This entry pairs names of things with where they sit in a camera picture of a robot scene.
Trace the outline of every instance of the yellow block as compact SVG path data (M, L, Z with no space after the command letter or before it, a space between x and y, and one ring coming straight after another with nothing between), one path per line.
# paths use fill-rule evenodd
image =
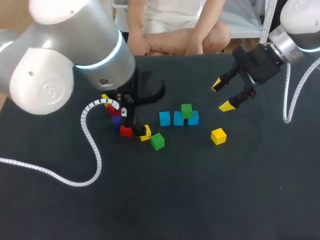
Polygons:
M215 87L217 84L219 84L220 82L221 82L221 79L220 79L220 77L218 77L218 79L215 81L215 84L213 84L213 86L212 86L212 90L213 90L213 91L217 92L217 91L214 89L214 87Z
M149 125L144 125L144 127L145 127L145 130L146 130L146 135L140 137L141 142L147 141L147 140L149 140L151 138L151 130L150 130Z
M215 145L223 144L227 140L227 134L222 130L222 128L219 128L212 131L211 139Z
M229 102L229 100L227 100L224 104L222 104L219 109L222 111L222 112L227 112L227 111L230 111L230 110L234 110L236 109L234 106L232 106Z
M101 95L102 99L109 99L109 97L107 96L107 94L102 94Z

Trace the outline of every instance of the blue block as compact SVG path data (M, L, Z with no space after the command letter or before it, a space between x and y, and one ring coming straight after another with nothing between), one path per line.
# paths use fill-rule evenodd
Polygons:
M188 119L188 125L198 125L199 124L199 115L198 111L192 111L192 117Z
M114 130L116 132L119 132L120 127L122 125L122 116L121 115L111 116L111 122L112 122Z
M160 120L160 126L170 126L171 125L171 117L169 111L161 111L159 112L159 120Z
M183 126L184 125L184 119L182 117L181 111L175 111L174 117L173 117L173 125L174 126Z

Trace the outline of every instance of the red block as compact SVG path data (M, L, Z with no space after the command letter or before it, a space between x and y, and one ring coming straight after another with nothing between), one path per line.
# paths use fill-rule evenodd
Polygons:
M111 105L108 105L108 112L111 116L121 115L121 109L118 111Z
M120 127L120 135L122 137L132 138L134 136L134 131L132 131L131 127L127 128L125 126Z

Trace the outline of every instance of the toy block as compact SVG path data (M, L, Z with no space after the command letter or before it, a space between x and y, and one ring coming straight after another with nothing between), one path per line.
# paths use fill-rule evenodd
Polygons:
M134 136L134 131L131 127L125 127L121 125L120 127L120 135L122 137L132 138Z
M192 118L192 105L191 104L181 104L182 118L190 119Z
M123 107L121 109L121 116L122 117L127 117L127 115L128 115L128 111L127 111L127 109L125 107Z
M144 125L144 128L145 128L145 136L140 137L141 142L147 141L151 138L151 130L149 125Z
M194 126L199 124L198 111L192 111L192 117L188 119L188 125Z
M102 94L101 95L102 99L109 99L109 97L107 96L107 94ZM109 105L109 103L105 103L104 106L107 108Z
M173 115L173 125L174 126L183 126L185 123L182 113L180 111L175 111Z
M111 116L121 115L121 109L116 110L111 104L108 104L108 112Z
M111 122L113 125L113 128L116 132L119 132L120 127L122 125L122 116L121 115L115 115L115 116L111 116Z
M153 135L151 137L151 145L156 151L158 151L159 149L162 149L165 146L164 137L160 133Z
M159 120L160 120L160 126L170 126L171 125L171 117L169 111L161 111L159 112Z
M215 145L223 144L227 140L226 133L219 128L217 130L212 131L211 139L215 143Z

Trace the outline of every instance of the wooden floor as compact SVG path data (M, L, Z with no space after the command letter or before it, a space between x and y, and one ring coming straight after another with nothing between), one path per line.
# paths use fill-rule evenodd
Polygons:
M8 29L23 33L32 23L28 2L28 0L0 0L0 30ZM233 39L225 52L232 52L239 44L244 44L247 49L251 49L257 43L256 39ZM0 93L0 111L5 99L6 97Z

